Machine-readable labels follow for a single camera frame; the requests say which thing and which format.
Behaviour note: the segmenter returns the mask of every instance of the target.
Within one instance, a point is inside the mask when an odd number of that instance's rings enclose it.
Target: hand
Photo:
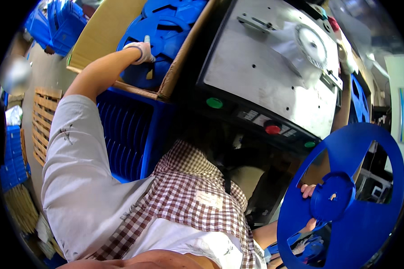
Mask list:
[[[310,186],[308,186],[307,184],[302,185],[302,187],[301,187],[302,198],[311,197],[313,195],[315,188],[316,188],[316,185],[314,185],[314,184],[310,185]],[[311,218],[307,222],[307,225],[299,232],[300,233],[311,232],[314,228],[316,228],[316,219]]]
[[[298,254],[301,254],[302,252],[304,252],[305,247],[310,243],[307,241],[308,241],[308,239],[304,239],[301,242],[299,242],[298,244],[296,244],[296,247],[292,250],[293,255],[298,255]]]
[[[133,62],[133,65],[140,65],[143,62],[155,62],[156,58],[151,54],[151,44],[149,36],[145,36],[144,42],[132,42],[123,47],[123,50],[128,48],[138,48],[141,51],[141,57]]]

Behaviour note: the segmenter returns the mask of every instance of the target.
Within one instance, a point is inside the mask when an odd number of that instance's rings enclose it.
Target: checkered apron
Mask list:
[[[148,191],[130,209],[120,227],[91,257],[97,260],[122,259],[153,217],[192,226],[199,231],[225,232],[239,239],[243,253],[241,268],[255,267],[253,235],[244,217],[247,199],[231,183],[224,188],[222,173],[203,153],[178,140],[161,158]],[[197,193],[216,197],[215,206],[200,201]]]

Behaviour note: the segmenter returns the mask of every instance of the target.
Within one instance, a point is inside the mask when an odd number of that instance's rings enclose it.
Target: wall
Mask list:
[[[401,134],[401,100],[399,89],[404,88],[404,55],[389,55],[385,57],[387,72],[389,74],[389,84],[391,90],[392,125],[391,135],[397,141],[399,149],[404,159],[404,143],[400,141]],[[392,172],[390,160],[386,161],[385,170]]]

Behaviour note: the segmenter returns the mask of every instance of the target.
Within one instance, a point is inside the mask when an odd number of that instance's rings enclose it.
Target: wooden pallet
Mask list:
[[[33,155],[43,166],[46,160],[46,147],[49,142],[51,123],[63,91],[37,87],[33,105]]]

